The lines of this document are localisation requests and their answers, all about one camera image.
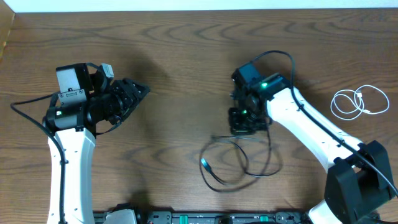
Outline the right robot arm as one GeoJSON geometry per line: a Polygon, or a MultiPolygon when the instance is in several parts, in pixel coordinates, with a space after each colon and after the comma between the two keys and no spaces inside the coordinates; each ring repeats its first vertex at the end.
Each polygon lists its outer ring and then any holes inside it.
{"type": "Polygon", "coordinates": [[[270,121],[288,129],[327,174],[324,199],[308,211],[312,223],[359,223],[397,196],[386,149],[350,136],[320,114],[279,73],[262,76],[252,63],[232,76],[233,135],[266,131],[270,121]]]}

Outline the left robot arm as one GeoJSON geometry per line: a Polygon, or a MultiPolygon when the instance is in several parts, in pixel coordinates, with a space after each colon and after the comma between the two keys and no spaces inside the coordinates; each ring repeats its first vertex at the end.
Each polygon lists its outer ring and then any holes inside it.
{"type": "Polygon", "coordinates": [[[129,78],[117,80],[111,65],[76,63],[58,67],[59,92],[43,118],[52,156],[47,223],[94,223],[91,168],[96,125],[119,127],[150,92],[129,78]]]}

